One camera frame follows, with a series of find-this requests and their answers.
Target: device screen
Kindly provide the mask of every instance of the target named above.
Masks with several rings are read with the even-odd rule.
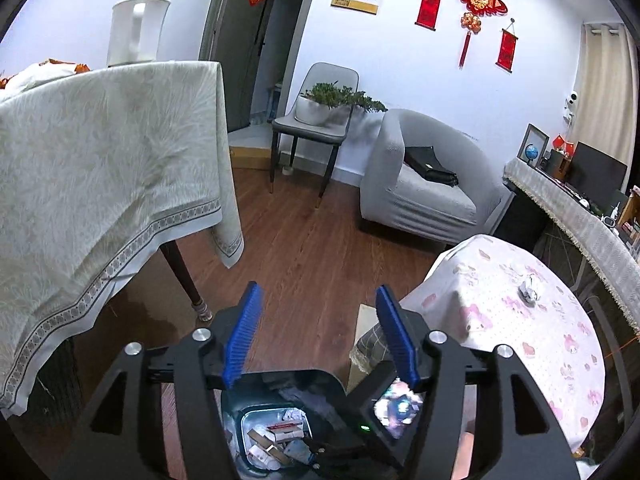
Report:
[[[373,412],[393,438],[400,438],[421,406],[422,396],[414,394],[408,384],[396,379],[376,401]]]

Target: white plant pot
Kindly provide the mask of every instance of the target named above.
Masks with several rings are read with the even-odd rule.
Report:
[[[306,97],[298,96],[296,100],[296,120],[301,123],[319,126],[327,122],[330,115],[331,108],[327,105],[321,105]]]

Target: black handbag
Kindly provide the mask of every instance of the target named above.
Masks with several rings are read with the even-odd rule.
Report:
[[[404,150],[404,161],[424,180],[446,184],[451,187],[458,185],[458,176],[440,164],[433,151],[433,146],[406,148]]]

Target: wooden floor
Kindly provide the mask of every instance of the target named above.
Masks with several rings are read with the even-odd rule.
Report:
[[[408,294],[444,247],[388,232],[380,236],[359,231],[355,187],[331,182],[315,209],[319,176],[279,174],[273,194],[266,172],[235,170],[234,178],[245,241],[239,262],[226,269],[206,232],[178,241],[198,290],[217,310],[236,304],[249,281],[264,289],[264,313],[247,371],[320,368],[346,383],[359,305],[373,304],[375,289],[383,283],[398,298]],[[156,254],[105,306],[94,329],[75,338],[85,401],[124,344],[171,344],[194,326],[186,296]],[[165,439],[170,472],[180,480],[172,402],[169,388],[163,396]],[[29,418],[23,420],[12,427],[50,472],[59,459],[60,444],[52,456],[44,449],[46,441],[36,437],[37,428],[26,427]]]

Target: pink tablecloth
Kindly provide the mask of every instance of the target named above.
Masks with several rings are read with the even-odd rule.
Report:
[[[527,306],[518,286],[530,274],[543,285]],[[455,247],[425,282],[400,301],[432,329],[460,344],[516,351],[553,409],[572,448],[594,423],[604,395],[605,369],[593,325],[567,286],[532,254],[485,235]],[[356,345],[370,365],[385,358],[377,326]]]

